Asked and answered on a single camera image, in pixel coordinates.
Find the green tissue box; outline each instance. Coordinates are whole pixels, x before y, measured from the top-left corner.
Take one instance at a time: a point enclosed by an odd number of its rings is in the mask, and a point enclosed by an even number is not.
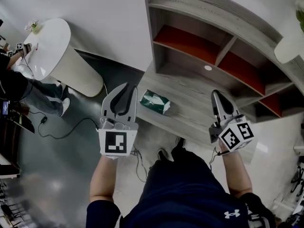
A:
[[[170,107],[170,100],[147,89],[140,100],[140,104],[164,115]]]

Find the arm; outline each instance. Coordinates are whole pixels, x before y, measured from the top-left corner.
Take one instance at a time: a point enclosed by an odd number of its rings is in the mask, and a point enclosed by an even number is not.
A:
[[[90,185],[90,202],[107,200],[113,202],[113,193],[116,182],[117,159],[112,160],[101,156],[94,171]]]
[[[219,141],[219,146],[223,152],[226,151],[221,141]],[[245,193],[252,192],[250,177],[238,151],[223,155],[223,161],[230,194],[240,198]]]
[[[9,60],[9,63],[8,63],[8,65],[7,65],[7,67],[6,67],[6,69],[10,69],[16,62],[17,62],[17,60],[19,59],[21,57],[21,53],[20,52],[18,52],[18,53],[16,53],[15,55],[13,55]]]

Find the gray floor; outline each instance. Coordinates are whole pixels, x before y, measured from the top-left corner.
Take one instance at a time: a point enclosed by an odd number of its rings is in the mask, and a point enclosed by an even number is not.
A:
[[[138,84],[143,75],[107,59],[81,56],[100,73],[109,92],[125,82]],[[65,94],[70,97],[71,106],[62,118],[47,115],[47,122],[40,128],[42,134],[62,136],[84,117],[99,121],[105,90],[94,98],[71,88]],[[29,117],[37,129],[42,115]],[[21,203],[34,227],[84,227],[89,183],[99,158],[98,134],[90,121],[81,123],[63,140],[22,131],[19,146],[22,174],[20,179],[6,181],[9,194]]]

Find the wooden shelving unit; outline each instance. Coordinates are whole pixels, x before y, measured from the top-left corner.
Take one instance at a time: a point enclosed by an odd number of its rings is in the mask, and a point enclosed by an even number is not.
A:
[[[277,61],[281,37],[262,19],[229,0],[145,1],[153,61],[139,95],[150,89],[171,108],[162,116],[138,104],[138,117],[213,149],[213,89],[230,95],[253,122],[304,111],[304,63]],[[244,150],[245,162],[252,150]]]

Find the black pants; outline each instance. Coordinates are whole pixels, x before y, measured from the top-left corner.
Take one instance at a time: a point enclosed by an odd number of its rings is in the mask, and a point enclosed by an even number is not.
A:
[[[173,162],[156,161],[150,168],[141,200],[151,198],[153,195],[171,193],[172,190],[184,189],[186,186],[204,184],[206,181],[212,181],[217,189],[224,191],[205,161],[195,153],[176,146],[171,154]]]

